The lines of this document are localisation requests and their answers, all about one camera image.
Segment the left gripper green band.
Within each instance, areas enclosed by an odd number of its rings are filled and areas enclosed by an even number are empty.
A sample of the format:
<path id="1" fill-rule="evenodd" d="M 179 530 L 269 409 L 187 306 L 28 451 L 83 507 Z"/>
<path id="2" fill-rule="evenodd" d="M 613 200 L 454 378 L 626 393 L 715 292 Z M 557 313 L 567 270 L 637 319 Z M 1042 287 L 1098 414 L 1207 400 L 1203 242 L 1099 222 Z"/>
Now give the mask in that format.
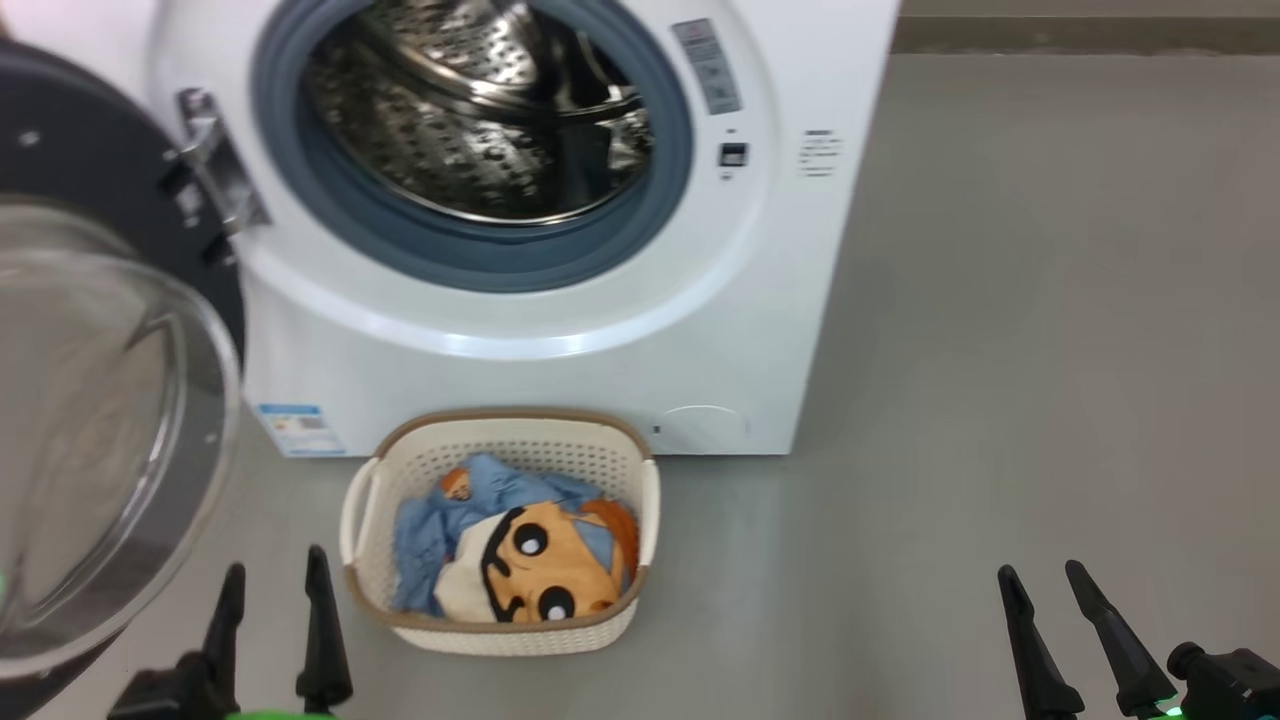
<path id="1" fill-rule="evenodd" d="M 334 719 L 353 696 L 353 682 L 325 551 L 307 552 L 303 591 L 310 602 L 303 667 L 296 679 L 301 712 L 244 710 L 236 698 L 237 632 L 244 616 L 246 569 L 224 575 L 204 647 L 175 666 L 137 674 L 108 711 L 109 719 Z"/>

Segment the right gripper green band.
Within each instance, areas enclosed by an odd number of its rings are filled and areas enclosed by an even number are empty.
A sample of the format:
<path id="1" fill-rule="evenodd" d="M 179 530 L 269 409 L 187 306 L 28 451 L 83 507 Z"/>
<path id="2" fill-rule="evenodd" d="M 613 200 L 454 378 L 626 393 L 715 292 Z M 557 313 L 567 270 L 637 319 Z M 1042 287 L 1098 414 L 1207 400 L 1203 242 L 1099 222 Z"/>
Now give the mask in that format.
<path id="1" fill-rule="evenodd" d="M 1277 719 L 1279 670 L 1252 650 L 1208 653 L 1194 642 L 1178 646 L 1167 670 L 1185 682 L 1176 708 L 1161 705 L 1178 691 L 1137 633 L 1108 601 L 1083 562 L 1069 560 L 1065 573 L 1082 615 L 1093 625 L 1117 684 L 1124 716 L 1156 719 Z M 1076 719 L 1085 705 L 1068 684 L 1036 625 L 1036 607 L 1011 565 L 997 573 L 1014 667 L 1027 719 Z"/>

